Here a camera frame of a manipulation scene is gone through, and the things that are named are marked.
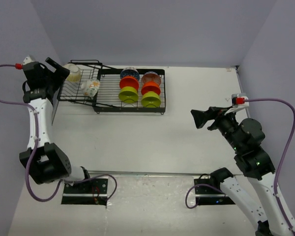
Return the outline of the yellow teal patterned bowl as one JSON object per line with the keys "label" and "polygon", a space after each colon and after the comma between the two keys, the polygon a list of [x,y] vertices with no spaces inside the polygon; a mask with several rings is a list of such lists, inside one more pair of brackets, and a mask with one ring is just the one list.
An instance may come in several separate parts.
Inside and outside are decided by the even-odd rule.
{"label": "yellow teal patterned bowl", "polygon": [[77,83],[81,80],[81,70],[77,65],[72,63],[67,63],[63,65],[63,67],[68,69],[70,72],[68,77],[66,78],[67,81]]}

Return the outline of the white floral bowl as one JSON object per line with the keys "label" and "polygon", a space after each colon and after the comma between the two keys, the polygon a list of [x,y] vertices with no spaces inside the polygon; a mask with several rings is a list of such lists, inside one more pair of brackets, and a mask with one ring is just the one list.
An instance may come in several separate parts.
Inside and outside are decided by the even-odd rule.
{"label": "white floral bowl", "polygon": [[81,84],[81,91],[84,96],[93,98],[97,94],[99,87],[100,87],[99,80],[89,79],[84,81]]}

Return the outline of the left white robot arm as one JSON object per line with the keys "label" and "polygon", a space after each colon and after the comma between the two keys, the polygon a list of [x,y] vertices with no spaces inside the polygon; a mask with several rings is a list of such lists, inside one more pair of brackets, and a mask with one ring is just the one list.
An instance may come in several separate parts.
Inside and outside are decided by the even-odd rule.
{"label": "left white robot arm", "polygon": [[92,189],[92,180],[86,169],[71,165],[68,156],[52,138],[52,113],[55,92],[62,86],[70,71],[51,58],[45,60],[55,71],[31,56],[26,56],[22,69],[26,77],[22,90],[28,107],[30,132],[26,151],[19,154],[21,164],[37,184],[58,179],[75,182],[81,193]]}

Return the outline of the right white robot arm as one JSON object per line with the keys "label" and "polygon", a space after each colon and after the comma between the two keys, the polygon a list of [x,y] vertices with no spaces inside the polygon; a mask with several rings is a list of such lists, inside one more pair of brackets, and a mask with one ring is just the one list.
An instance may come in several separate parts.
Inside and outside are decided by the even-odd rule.
{"label": "right white robot arm", "polygon": [[233,148],[236,165],[254,188],[260,203],[251,198],[227,168],[210,174],[210,189],[227,195],[248,218],[257,236],[295,236],[295,219],[275,181],[278,170],[261,147],[265,138],[261,124],[252,118],[237,122],[231,108],[209,107],[207,111],[191,110],[191,114],[198,129],[213,121],[208,130],[219,130]]}

